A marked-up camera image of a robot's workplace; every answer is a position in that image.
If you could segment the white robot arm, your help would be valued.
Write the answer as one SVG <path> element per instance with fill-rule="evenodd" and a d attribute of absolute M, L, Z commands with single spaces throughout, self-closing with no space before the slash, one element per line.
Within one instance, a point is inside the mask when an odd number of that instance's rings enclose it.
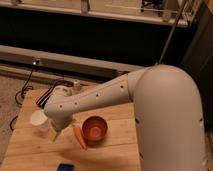
<path fill-rule="evenodd" d="M 184 70 L 155 65 L 71 95 L 53 90 L 44 107 L 59 132 L 79 112 L 131 102 L 142 171 L 207 171 L 198 87 Z"/>

